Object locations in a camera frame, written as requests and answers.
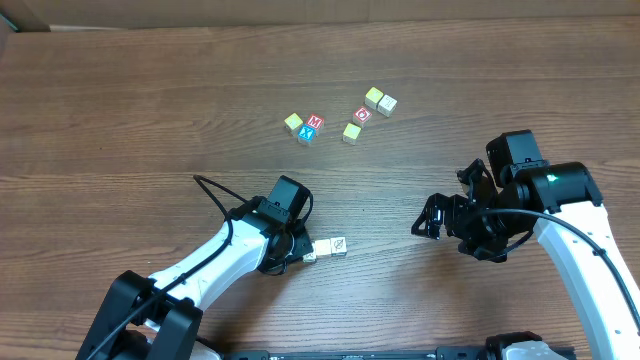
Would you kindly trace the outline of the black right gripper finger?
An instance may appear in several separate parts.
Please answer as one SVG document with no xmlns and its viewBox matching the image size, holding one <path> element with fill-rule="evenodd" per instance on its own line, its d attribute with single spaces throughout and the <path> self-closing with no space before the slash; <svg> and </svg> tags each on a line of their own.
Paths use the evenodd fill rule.
<svg viewBox="0 0 640 360">
<path fill-rule="evenodd" d="M 474 160 L 467 168 L 456 172 L 458 181 L 469 203 L 493 203 L 497 188 L 492 174 L 481 159 Z"/>
<path fill-rule="evenodd" d="M 441 226 L 445 222 L 445 212 L 449 198 L 443 194 L 431 195 L 416 221 L 411 226 L 411 234 L 430 239 L 439 239 Z"/>
</svg>

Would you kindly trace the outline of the red Y leaf block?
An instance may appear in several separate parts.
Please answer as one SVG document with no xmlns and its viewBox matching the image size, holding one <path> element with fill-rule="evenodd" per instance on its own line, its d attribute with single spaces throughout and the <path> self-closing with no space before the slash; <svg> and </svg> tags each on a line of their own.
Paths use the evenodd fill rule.
<svg viewBox="0 0 640 360">
<path fill-rule="evenodd" d="M 347 244 L 345 237 L 330 238 L 331 256 L 342 257 L 347 254 Z"/>
</svg>

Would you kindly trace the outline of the green letter wood block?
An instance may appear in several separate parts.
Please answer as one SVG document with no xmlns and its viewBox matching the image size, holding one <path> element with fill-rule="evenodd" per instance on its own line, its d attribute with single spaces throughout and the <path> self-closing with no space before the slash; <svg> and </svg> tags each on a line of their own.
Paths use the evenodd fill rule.
<svg viewBox="0 0 640 360">
<path fill-rule="evenodd" d="M 317 260 L 316 254 L 314 252 L 308 253 L 303 256 L 304 263 L 315 263 Z"/>
</svg>

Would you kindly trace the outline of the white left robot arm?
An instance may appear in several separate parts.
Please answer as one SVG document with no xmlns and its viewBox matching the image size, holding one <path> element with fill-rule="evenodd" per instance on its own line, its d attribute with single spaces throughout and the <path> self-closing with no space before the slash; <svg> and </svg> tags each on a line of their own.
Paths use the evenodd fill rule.
<svg viewBox="0 0 640 360">
<path fill-rule="evenodd" d="M 231 211 L 219 232 L 175 265 L 111 284 L 78 351 L 80 359 L 216 359 L 198 344 L 204 312 L 236 280 L 282 274 L 312 250 L 307 218 L 262 200 Z"/>
</svg>

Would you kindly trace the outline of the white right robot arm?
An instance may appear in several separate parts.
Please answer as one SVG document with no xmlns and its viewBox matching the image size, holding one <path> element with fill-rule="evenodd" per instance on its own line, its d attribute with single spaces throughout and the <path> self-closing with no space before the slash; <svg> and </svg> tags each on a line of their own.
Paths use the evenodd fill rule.
<svg viewBox="0 0 640 360">
<path fill-rule="evenodd" d="M 561 276 L 593 357 L 638 358 L 639 287 L 583 164 L 539 160 L 496 173 L 477 159 L 457 178 L 463 194 L 431 195 L 412 234 L 455 237 L 460 253 L 494 263 L 536 238 Z"/>
</svg>

